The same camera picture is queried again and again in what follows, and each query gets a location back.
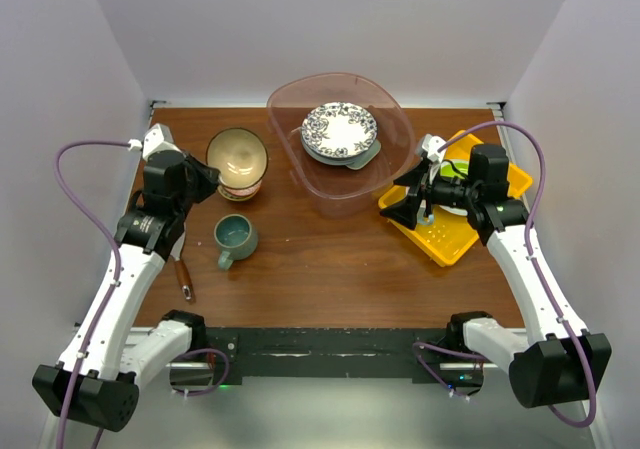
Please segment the green rimmed lettered plate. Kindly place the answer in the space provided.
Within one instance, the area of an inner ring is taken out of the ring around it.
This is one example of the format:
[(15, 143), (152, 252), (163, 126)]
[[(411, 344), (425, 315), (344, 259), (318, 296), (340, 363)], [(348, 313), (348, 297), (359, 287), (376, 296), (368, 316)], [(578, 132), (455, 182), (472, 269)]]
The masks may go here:
[(362, 157), (370, 145), (366, 140), (344, 138), (311, 138), (311, 133), (300, 137), (303, 149), (319, 162), (346, 166)]

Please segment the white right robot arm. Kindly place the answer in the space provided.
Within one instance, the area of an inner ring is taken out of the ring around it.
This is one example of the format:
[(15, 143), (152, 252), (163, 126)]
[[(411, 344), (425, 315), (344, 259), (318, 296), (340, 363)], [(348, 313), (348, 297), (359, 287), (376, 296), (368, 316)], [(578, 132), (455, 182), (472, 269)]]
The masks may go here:
[(525, 323), (520, 338), (486, 312), (452, 316), (443, 350), (459, 362), (486, 359), (507, 373), (525, 408), (593, 401), (612, 354), (603, 334), (593, 334), (570, 307), (543, 257), (529, 213), (510, 196), (510, 161), (494, 144), (472, 147), (466, 174), (441, 173), (443, 139), (428, 137), (419, 163), (398, 177), (400, 201), (381, 215), (407, 229), (430, 219), (435, 206), (465, 211), (470, 227), (498, 263)]

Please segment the pale green divided dish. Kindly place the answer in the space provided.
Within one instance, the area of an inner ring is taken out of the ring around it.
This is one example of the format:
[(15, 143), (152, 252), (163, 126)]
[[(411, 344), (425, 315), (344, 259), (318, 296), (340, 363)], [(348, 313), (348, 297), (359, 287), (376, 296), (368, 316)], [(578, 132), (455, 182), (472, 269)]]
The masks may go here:
[(381, 143), (378, 139), (376, 139), (367, 150), (355, 156), (346, 165), (346, 167), (354, 171), (363, 169), (378, 155), (380, 149), (381, 149)]

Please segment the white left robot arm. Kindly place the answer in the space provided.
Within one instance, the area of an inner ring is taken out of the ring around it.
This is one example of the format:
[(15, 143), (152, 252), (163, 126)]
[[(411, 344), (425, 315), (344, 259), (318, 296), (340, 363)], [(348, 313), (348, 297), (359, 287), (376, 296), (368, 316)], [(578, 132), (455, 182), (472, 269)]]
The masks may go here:
[(148, 157), (143, 185), (108, 237), (111, 259), (90, 309), (53, 365), (32, 386), (64, 429), (68, 421), (118, 432), (141, 390), (169, 362), (196, 361), (208, 347), (203, 317), (169, 311), (132, 349), (125, 343), (153, 281), (184, 242), (192, 206), (212, 196), (219, 172), (179, 150)]

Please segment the beige ceramic bowl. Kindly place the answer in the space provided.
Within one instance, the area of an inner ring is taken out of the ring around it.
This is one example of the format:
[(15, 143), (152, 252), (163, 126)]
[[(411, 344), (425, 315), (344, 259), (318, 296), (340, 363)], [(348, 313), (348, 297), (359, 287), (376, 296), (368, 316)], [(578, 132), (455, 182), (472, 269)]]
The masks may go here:
[(219, 171), (219, 181), (231, 189), (246, 189), (261, 181), (269, 157), (258, 135), (241, 128), (227, 128), (216, 134), (206, 150), (206, 164)]

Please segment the blue patterned bottom plate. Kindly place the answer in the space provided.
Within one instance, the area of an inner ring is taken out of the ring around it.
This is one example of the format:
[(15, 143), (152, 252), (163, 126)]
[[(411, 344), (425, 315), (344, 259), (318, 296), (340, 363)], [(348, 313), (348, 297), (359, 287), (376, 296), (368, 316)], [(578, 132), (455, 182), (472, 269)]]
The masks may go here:
[(300, 135), (311, 138), (366, 140), (371, 146), (377, 139), (378, 124), (364, 107), (349, 102), (329, 102), (311, 110), (303, 120)]

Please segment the red patterned bowl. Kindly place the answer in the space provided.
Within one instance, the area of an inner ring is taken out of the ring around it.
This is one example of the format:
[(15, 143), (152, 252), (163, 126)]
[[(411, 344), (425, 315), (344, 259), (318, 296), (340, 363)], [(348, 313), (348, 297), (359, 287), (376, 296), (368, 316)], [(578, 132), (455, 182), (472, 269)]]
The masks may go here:
[(236, 194), (247, 194), (247, 193), (252, 193), (252, 192), (257, 192), (258, 193), (260, 188), (261, 188), (261, 185), (262, 185), (262, 182), (259, 181), (256, 184), (254, 184), (254, 185), (252, 185), (250, 187), (247, 187), (247, 188), (231, 188), (229, 186), (226, 186), (226, 185), (220, 183), (218, 188), (221, 187), (221, 188), (226, 189), (229, 192), (236, 193)]

